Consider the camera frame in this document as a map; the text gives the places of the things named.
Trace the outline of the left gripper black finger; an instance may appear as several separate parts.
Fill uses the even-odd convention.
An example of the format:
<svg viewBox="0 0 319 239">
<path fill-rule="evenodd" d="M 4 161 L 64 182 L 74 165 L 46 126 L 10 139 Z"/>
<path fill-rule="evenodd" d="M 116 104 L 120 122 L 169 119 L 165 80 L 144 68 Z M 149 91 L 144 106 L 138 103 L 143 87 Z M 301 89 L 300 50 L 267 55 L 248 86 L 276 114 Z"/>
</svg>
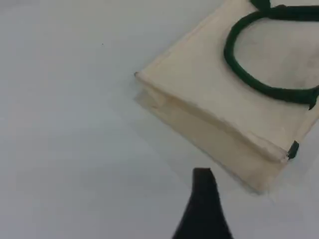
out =
<svg viewBox="0 0 319 239">
<path fill-rule="evenodd" d="M 211 169 L 193 169 L 191 195 L 172 237 L 174 239 L 233 238 Z"/>
</svg>

